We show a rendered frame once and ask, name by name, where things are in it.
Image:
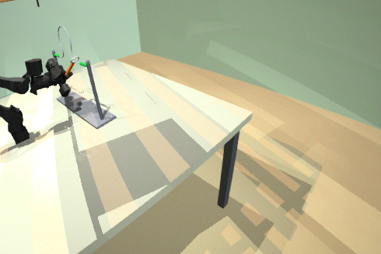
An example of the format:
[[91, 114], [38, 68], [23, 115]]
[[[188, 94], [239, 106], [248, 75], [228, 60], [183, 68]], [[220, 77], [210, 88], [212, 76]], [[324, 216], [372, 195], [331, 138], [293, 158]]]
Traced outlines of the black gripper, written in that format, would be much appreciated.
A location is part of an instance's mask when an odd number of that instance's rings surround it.
[[[51, 66], [49, 66], [49, 64], [51, 64], [51, 63], [53, 63], [53, 62], [55, 62], [55, 60], [54, 60], [53, 58], [48, 59], [48, 61], [47, 61], [47, 63], [46, 63], [46, 68], [47, 68], [48, 71], [50, 71], [50, 69], [51, 69]], [[61, 93], [61, 96], [62, 96], [62, 97], [66, 97], [66, 96], [68, 96], [68, 94], [69, 94], [69, 92], [71, 91], [71, 89], [70, 89], [70, 87], [69, 87], [68, 84], [65, 84], [65, 82], [66, 82], [66, 80], [67, 80], [68, 78], [71, 78], [71, 76], [73, 76], [72, 71], [70, 71], [68, 75], [63, 75], [63, 76], [60, 78], [61, 81], [59, 81], [59, 82], [51, 82], [51, 76], [50, 76], [50, 75], [47, 75], [46, 72], [44, 73], [43, 76], [46, 78], [46, 81], [47, 81], [47, 87], [46, 87], [47, 89], [48, 89], [50, 86], [52, 86], [52, 85], [56, 86], [57, 84], [59, 84], [59, 87], [60, 87], [59, 92]]]

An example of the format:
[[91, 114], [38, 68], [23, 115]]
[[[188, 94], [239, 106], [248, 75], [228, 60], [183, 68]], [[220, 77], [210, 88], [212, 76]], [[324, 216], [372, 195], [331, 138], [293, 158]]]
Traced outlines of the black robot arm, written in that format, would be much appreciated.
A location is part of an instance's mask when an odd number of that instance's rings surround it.
[[[30, 84], [30, 92], [37, 96], [37, 90], [47, 87], [46, 78], [41, 75], [43, 72], [42, 60], [41, 58], [33, 58], [25, 61], [25, 65], [26, 74], [22, 78], [0, 76], [0, 87], [23, 95], [28, 92]], [[53, 62], [49, 66], [51, 66], [51, 69], [47, 72], [47, 75], [51, 76], [51, 82], [61, 81], [60, 78], [65, 74], [63, 66], [59, 65], [58, 62]], [[29, 139], [30, 134], [26, 126], [23, 126], [23, 113], [19, 110], [19, 107], [12, 104], [10, 106], [0, 105], [0, 117], [8, 123], [8, 132], [12, 135], [16, 144]]]

